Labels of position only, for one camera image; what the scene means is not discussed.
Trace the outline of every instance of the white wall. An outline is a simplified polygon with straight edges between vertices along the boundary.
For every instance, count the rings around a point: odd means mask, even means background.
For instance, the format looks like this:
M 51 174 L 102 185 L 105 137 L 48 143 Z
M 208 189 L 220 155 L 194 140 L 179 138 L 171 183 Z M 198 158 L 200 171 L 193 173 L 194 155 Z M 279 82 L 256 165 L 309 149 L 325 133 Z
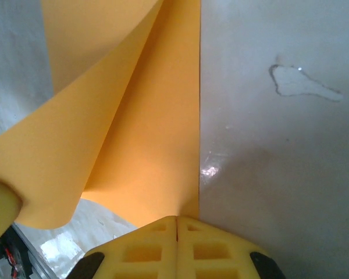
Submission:
M 0 0 L 0 134 L 52 97 L 40 1 Z
M 349 0 L 203 0 L 201 35 L 202 220 L 349 278 Z

